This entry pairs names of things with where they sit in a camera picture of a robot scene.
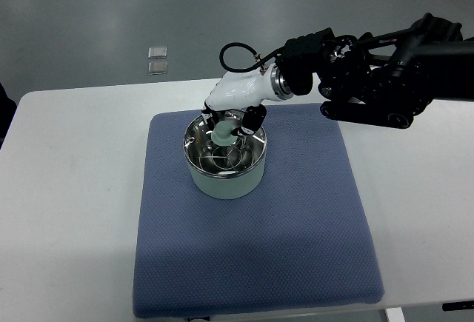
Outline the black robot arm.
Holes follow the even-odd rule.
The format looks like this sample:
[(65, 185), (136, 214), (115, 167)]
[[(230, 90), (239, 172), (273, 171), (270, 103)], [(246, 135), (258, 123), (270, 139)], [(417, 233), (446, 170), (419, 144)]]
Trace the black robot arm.
[(473, 39), (430, 13), (381, 36), (327, 28), (292, 38), (275, 60), (293, 95), (309, 94), (318, 76), (320, 111), (337, 121), (406, 129), (435, 99), (473, 99)]

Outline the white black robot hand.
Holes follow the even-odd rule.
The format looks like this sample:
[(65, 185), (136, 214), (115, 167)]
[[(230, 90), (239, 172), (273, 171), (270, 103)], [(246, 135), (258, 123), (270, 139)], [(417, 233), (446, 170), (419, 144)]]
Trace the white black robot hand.
[(244, 109), (240, 127), (234, 136), (252, 135), (263, 124), (267, 110), (263, 101), (286, 101), (293, 97), (289, 86), (275, 64), (265, 71), (227, 72), (204, 101), (201, 114), (209, 129), (214, 129), (228, 110)]

